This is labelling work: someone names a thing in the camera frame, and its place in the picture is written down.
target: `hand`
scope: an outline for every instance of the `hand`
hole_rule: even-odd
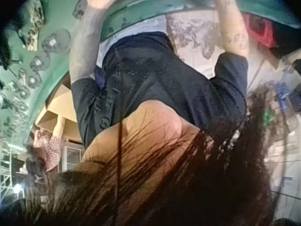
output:
[[[93,8],[108,9],[116,0],[87,0]]]

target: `shirt button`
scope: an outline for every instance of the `shirt button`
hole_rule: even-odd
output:
[[[110,120],[108,117],[102,117],[100,119],[100,128],[101,129],[106,129],[109,127],[109,125],[110,125]]]

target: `light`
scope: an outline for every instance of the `light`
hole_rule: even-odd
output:
[[[15,186],[14,186],[14,193],[15,194],[19,194],[20,193],[20,191],[22,191],[23,189],[22,189],[22,186],[20,185],[20,184],[16,184]]]

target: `tattoo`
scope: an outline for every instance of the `tattoo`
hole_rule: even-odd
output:
[[[231,38],[229,38],[229,36],[225,33],[225,34],[222,34],[222,37],[223,37],[223,40],[227,43],[231,43],[232,40]]]
[[[240,43],[239,49],[247,49],[249,47],[249,42],[245,41]]]
[[[245,41],[246,40],[246,35],[244,33],[240,34],[236,34],[234,36],[234,42],[238,42],[238,41]]]

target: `red object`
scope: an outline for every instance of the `red object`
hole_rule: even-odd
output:
[[[277,47],[270,20],[256,15],[245,14],[245,23],[248,33],[252,38],[268,48]]]

